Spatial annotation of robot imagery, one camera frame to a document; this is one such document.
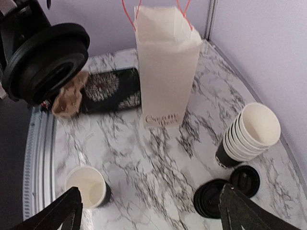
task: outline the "marble countertop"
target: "marble countertop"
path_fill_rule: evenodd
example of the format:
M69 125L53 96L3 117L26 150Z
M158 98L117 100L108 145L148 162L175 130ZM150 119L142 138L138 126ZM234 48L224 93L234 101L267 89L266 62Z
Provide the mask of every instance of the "marble countertop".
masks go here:
M136 50L90 58L91 73L137 67ZM181 127L144 129L141 109L57 120L53 189L64 192L78 165L97 168L110 185L107 207L84 210L83 230L218 230L221 221L196 213L192 198L203 183L228 179L215 151L244 104L255 101L215 49L204 41ZM307 229L307 199L281 142L247 163L260 174L252 198L265 210Z

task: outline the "white wall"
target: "white wall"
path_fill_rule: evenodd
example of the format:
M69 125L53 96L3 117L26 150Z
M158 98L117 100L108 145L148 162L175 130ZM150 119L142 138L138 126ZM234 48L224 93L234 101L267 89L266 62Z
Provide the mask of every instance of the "white wall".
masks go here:
M74 22L85 27L91 37L91 56L136 47L134 30L126 17L121 0L52 0L48 11L46 0L38 0L51 24ZM187 0L180 0L185 8ZM139 0L126 0L130 16ZM143 0L146 6L176 5L176 0ZM195 28L204 35L209 0L193 0L187 17Z
M276 112L307 180L307 1L219 0L212 41Z

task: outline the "bag handle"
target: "bag handle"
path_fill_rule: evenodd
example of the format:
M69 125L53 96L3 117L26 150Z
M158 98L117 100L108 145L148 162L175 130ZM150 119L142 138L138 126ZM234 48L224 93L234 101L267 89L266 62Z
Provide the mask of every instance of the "bag handle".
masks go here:
M127 12L127 9L126 9L126 6L125 6L125 0L121 0L121 3L122 3L122 5L123 5L123 8L124 8L124 11L125 11L126 16L128 17L128 19L129 19L131 25L132 25L133 28L134 28L134 31L136 31L135 25L134 25L132 19L130 18L129 14L128 14L128 12ZM188 10L188 7L189 7L190 3L191 3L191 0L188 0L187 6L186 6L186 8L185 8L185 10L184 10L184 12L183 12L182 9L181 9L181 7L180 7L179 0L177 0L177 6L178 6L180 12L182 13L183 17L187 20L187 22L188 22L189 27L191 28L191 30L193 30L193 26L192 26L191 23L188 21L187 16L186 16L186 12L187 12L187 10ZM136 11L135 19L138 18L138 14L139 14L139 10L140 10L141 4L142 4L142 0L140 0L140 2L139 2L139 6L138 6L138 9L137 9L137 11Z

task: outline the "white paper bag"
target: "white paper bag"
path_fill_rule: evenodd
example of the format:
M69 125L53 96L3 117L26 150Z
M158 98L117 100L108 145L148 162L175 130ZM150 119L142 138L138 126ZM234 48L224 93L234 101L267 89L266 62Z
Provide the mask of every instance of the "white paper bag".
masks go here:
M202 44L177 7L135 8L145 127L181 125Z

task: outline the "black cup lid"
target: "black cup lid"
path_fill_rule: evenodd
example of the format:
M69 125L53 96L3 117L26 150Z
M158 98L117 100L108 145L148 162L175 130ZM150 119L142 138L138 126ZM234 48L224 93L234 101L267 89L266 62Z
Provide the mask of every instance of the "black cup lid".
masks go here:
M216 179L200 186L195 192L193 204L198 214L205 218L220 219L220 194L226 180Z
M253 197L260 187L258 172L248 165L238 167L234 170L230 176L229 182L248 198Z

